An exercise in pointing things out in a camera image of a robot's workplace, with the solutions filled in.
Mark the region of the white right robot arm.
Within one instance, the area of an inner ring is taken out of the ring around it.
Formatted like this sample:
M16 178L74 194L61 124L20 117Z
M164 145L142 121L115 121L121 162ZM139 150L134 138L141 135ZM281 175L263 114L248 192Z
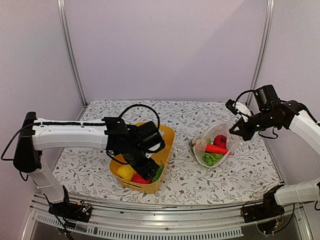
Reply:
M295 100L281 100L273 85L264 85L250 91L253 93L259 113L254 114L237 99L229 99L225 106L241 118L229 129L229 133L244 141L252 139L255 133L269 128L285 128L304 140L316 153L320 152L320 123L309 109ZM264 194L266 200L259 206L262 218L269 218L278 206L297 203L312 203L320 200L319 178L297 184L275 187Z

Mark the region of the floral tablecloth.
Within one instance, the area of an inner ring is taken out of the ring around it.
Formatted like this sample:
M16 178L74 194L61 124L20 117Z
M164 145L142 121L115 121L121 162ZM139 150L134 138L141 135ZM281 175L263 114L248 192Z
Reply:
M191 139L215 124L238 119L222 102L96 100L87 106L82 119L119 115L129 124L154 121L174 130L174 145L159 190L146 194L122 187L103 150L66 148L53 173L70 193L143 204L219 205L258 201L282 181L258 135L217 167L207 168L195 160Z

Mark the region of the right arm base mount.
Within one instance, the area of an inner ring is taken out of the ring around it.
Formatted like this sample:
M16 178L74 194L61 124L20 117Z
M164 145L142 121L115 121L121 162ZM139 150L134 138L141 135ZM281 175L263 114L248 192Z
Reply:
M267 220L269 218L279 217L279 220L271 220L269 222L259 223L258 230L265 234L274 234L283 220L284 207L277 204L274 194L284 185L278 185L268 190L263 195L262 203L254 203L253 201L246 202L240 210L241 216L244 218L245 223Z

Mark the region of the green toy cucumber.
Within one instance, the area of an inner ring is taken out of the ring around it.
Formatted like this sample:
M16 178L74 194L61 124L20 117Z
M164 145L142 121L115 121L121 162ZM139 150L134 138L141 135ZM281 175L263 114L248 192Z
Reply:
M160 178L161 175L162 175L162 172L163 172L164 168L165 168L165 166L164 166L163 164L159 166L156 174L153 176L153 178L152 178L152 180L151 180L151 183L152 183L152 184L159 180L159 178Z

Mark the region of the red toy apple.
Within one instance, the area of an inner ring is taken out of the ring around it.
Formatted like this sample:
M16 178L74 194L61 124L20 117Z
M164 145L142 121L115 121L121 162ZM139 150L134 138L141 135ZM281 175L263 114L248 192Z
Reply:
M137 184L141 184L141 185L148 185L148 184L151 184L152 183L152 179L149 179L149 180L145 180L143 179L138 173L134 174L132 176L132 179L131 181L133 183L137 183Z

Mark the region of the yellow plastic basket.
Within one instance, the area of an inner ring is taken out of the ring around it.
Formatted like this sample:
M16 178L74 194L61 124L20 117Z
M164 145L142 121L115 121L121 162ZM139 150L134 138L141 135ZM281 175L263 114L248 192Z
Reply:
M163 178L165 176L166 168L169 165L169 158L172 153L175 141L175 131L168 126L161 124L159 127L159 132L162 136L162 139L164 140L165 147L161 151L154 153L151 156L151 158L159 166L164 165L164 170L159 180L150 184L139 184L116 176L117 169L124 165L125 162L124 158L121 155L118 155L115 157L115 159L118 160L118 162L112 160L109 164L109 170L122 187L129 188L131 190L135 190L144 194L154 194L160 189L160 186L163 182Z

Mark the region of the left aluminium frame post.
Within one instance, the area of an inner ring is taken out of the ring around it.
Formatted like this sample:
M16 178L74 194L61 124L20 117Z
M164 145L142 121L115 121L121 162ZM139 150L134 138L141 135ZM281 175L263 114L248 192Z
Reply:
M68 18L67 18L67 11L66 11L66 4L64 0L57 0L57 10L59 15L59 21L62 30L62 36L65 44L66 54L70 65L71 74L74 80L74 84L77 90L77 94L79 96L80 102L83 107L88 105L85 91L81 82L76 57L74 54L73 46L72 46L72 38L68 26Z

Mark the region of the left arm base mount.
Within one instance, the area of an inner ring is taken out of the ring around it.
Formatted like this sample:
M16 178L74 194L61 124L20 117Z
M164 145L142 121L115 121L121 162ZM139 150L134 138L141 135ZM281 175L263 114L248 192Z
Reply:
M78 203L72 203L69 199L67 189L62 186L64 198L60 203L49 203L48 212L57 217L62 217L67 220L75 220L88 223L92 215L92 205L81 200Z

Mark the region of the green toy broccoli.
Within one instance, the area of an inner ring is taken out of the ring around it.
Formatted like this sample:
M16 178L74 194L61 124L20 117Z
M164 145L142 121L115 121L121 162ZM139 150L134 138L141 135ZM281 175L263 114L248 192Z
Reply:
M202 160L203 160L208 166L211 167L211 166L217 164L223 157L224 157L223 154L205 152L205 153L203 154Z

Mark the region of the right aluminium frame post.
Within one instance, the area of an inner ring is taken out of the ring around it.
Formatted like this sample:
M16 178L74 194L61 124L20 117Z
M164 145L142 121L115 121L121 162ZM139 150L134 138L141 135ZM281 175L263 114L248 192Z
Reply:
M260 47L259 47L258 56L257 56L257 60L256 60L256 64L255 64L255 68L254 68L254 72L253 72L253 76L252 76L252 80L251 80L251 85L250 85L251 89L255 89L258 84L258 81L259 81L260 73L262 70L263 62L264 62L265 53L266 53L267 47L268 47L270 32L271 32L271 28L272 28L274 8L275 8L275 1L268 0L267 4L266 4L266 13L265 13L265 20L264 20L264 24L263 24L263 31L262 31Z

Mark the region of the orange toy carrot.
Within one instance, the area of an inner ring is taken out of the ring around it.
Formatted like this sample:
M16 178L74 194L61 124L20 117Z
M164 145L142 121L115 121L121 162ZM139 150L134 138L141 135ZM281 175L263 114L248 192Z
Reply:
M233 155L234 152L231 150L228 150L226 148L222 148L213 144L207 144L205 148L206 153L212 153L212 154L221 154L221 155Z

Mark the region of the aluminium frame post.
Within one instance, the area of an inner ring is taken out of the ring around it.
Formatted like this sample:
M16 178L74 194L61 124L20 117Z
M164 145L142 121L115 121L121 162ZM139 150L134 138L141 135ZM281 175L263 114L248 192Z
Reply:
M253 76L252 76L252 80L251 80L251 85L250 85L251 89L255 89L258 84L258 81L259 81L260 73L262 70L263 62L264 62L265 53L266 53L267 47L268 47L270 32L271 32L271 28L272 28L274 8L275 8L275 1L268 0L267 4L266 4L266 13L265 13L265 20L264 20L264 24L263 24L263 31L262 31L260 47L259 47L258 56L257 56L257 60L256 60L256 64L255 64L255 68L254 68L254 72L253 72Z
M68 26L68 18L67 18L67 11L66 11L66 4L64 0L57 0L57 10L59 15L59 21L62 30L62 36L65 44L66 54L70 65L71 74L74 80L74 84L77 90L77 94L79 96L80 102L83 107L88 105L85 91L81 82L76 57L74 54L73 46L72 46L72 38Z

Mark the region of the red toy tomato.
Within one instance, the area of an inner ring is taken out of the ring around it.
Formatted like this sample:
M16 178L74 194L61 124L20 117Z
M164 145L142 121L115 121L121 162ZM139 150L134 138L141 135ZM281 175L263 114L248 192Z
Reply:
M217 135L213 140L213 144L219 148L226 149L227 148L227 137L224 135Z

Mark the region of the yellow toy lemon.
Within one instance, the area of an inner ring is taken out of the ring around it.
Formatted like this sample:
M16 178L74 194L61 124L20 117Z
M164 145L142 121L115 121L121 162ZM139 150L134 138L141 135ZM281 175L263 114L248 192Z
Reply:
M122 165L116 170L116 176L131 181L137 172L130 165Z

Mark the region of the clear zip top bag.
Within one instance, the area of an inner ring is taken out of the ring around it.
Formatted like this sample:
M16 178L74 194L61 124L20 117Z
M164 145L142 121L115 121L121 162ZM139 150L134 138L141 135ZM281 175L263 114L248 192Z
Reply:
M203 132L201 135L194 137L190 142L190 148L192 151L192 154L194 155L195 159L198 161L198 163L204 167L207 168L214 168L219 166L224 160L228 159L229 157L232 157L238 148L242 147L244 144L243 141L240 139L239 136L233 135L229 133L229 129L233 125L230 123L218 123L212 127L210 127L208 130ZM218 135L223 135L227 137L226 142L226 149L234 152L233 155L223 155L223 158L216 163L213 166L208 166L203 161L203 155L205 153L205 149L207 144L214 145L214 139Z

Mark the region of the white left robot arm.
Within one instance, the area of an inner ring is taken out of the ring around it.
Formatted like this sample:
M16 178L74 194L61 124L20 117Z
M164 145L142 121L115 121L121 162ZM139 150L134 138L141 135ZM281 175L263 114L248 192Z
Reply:
M165 148L159 123L152 121L140 126L126 124L120 117L104 117L89 121L55 121L38 118L28 112L22 128L12 137L17 140L13 166L26 173L63 216L74 213L74 205L54 177L41 162L43 150L55 148L96 148L121 155L144 180L150 180L159 169L152 154Z

